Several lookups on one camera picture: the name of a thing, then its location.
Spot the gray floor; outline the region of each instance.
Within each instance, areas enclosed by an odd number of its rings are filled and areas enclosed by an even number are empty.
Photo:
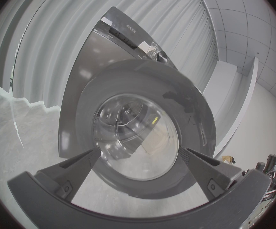
[[[29,104],[0,88],[0,199],[26,228],[36,227],[20,209],[6,182],[25,170],[35,174],[64,160],[58,157],[59,114],[58,107],[46,109],[42,102]],[[166,199],[130,197],[114,190],[91,171],[72,203],[114,216],[154,217],[182,212],[207,201],[197,184]]]

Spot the white curtain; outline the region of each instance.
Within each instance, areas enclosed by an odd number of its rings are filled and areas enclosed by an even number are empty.
[[[14,97],[60,106],[83,43],[112,6],[136,21],[205,89],[218,53],[201,0],[10,0],[0,14],[0,87],[9,90],[14,66]]]

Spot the white wall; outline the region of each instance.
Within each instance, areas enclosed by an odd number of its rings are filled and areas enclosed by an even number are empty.
[[[276,98],[256,84],[239,127],[219,156],[231,155],[236,166],[247,170],[266,163],[269,154],[276,154]]]
[[[223,61],[217,61],[212,76],[203,95],[212,111],[213,117],[219,112],[235,77],[237,67]]]

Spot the washing machine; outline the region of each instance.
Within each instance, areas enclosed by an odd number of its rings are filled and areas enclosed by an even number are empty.
[[[59,156],[94,147],[94,172],[130,196],[159,199],[195,180],[178,147],[213,156],[216,130],[201,92],[137,23],[111,7],[85,41],[60,111]]]

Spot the aux logo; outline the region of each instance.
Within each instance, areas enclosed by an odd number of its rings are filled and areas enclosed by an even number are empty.
[[[133,28],[131,28],[129,25],[127,25],[126,27],[129,28],[132,32],[136,33],[136,31]]]

